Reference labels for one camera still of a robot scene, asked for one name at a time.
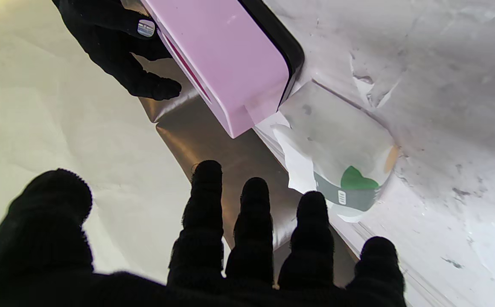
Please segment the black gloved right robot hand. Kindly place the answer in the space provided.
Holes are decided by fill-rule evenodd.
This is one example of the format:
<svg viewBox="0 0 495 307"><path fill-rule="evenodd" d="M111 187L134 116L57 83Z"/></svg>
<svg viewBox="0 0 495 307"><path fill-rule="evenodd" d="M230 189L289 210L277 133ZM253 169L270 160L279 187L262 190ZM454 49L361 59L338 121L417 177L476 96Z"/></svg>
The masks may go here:
<svg viewBox="0 0 495 307"><path fill-rule="evenodd" d="M171 58L155 21L119 0L55 0L64 25L89 58L132 96L163 101L177 97L181 84L144 70L136 55Z"/></svg>

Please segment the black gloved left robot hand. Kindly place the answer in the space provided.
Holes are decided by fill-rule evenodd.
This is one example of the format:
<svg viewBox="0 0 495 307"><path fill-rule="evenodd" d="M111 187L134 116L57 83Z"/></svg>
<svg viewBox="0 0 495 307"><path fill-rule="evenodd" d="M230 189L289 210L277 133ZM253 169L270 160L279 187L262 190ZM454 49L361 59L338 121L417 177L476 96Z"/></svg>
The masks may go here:
<svg viewBox="0 0 495 307"><path fill-rule="evenodd" d="M354 278L334 284L335 241L318 191L297 206L291 252L274 288L267 183L246 181L223 266L222 168L214 160L192 175L166 284L129 273L96 273L82 229L92 209L89 186L56 169L35 177L0 223L0 307L405 307L405 280L394 244L371 237Z"/></svg>

